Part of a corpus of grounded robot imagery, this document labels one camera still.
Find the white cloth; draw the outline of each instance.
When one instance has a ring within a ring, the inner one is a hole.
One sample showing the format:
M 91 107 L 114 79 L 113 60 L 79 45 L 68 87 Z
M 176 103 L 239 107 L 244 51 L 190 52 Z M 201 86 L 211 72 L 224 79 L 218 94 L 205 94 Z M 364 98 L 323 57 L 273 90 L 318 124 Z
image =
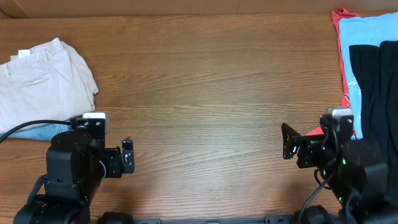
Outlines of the white cloth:
M 0 65 L 0 133 L 28 121 L 63 121 L 95 110 L 98 87 L 73 47 L 56 38 L 11 59 Z

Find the beige wall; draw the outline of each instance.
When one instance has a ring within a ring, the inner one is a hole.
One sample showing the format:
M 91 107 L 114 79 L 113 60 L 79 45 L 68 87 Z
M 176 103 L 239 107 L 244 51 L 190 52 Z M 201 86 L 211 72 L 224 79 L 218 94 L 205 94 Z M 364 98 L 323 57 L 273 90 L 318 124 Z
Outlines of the beige wall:
M 397 0 L 0 0 L 12 17 L 398 11 Z

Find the wood grain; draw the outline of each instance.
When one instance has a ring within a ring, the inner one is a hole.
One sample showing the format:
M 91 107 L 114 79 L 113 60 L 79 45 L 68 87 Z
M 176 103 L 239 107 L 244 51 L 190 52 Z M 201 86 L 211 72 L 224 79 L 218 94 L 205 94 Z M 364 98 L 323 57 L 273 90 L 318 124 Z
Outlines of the wood grain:
M 70 44 L 109 113 L 107 146 L 126 136 L 136 171 L 103 181 L 91 206 L 136 218 L 262 217 L 298 210 L 313 169 L 282 159 L 282 122 L 301 133 L 341 99 L 329 13 L 139 16 L 0 21 L 0 63 L 55 37 Z M 0 145 L 0 223 L 39 175 L 48 142 Z M 314 200 L 340 205 L 323 190 Z

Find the light blue cloth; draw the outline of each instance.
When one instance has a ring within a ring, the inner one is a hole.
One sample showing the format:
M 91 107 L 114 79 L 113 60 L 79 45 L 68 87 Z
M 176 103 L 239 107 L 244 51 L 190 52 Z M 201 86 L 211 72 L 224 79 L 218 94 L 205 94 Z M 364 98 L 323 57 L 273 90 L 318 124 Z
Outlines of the light blue cloth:
M 9 138 L 24 138 L 49 141 L 56 134 L 64 131 L 70 131 L 70 126 L 66 124 L 46 124 L 39 127 L 34 127 L 22 131 L 17 131 L 9 136 Z
M 361 129 L 362 96 L 351 68 L 349 46 L 366 44 L 380 47 L 380 43 L 385 40 L 398 40 L 398 12 L 377 17 L 341 19 L 339 30 L 349 100 L 354 114 L 354 129 L 356 137 L 361 139 L 363 137 Z

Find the black cloth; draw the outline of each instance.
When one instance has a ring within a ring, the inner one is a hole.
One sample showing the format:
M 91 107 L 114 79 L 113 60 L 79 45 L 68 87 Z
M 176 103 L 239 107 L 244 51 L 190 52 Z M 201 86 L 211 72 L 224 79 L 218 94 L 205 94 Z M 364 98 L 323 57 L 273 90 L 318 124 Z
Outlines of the black cloth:
M 389 167 L 388 196 L 398 203 L 398 41 L 352 45 L 349 56 L 361 88 L 363 138 L 379 144 Z

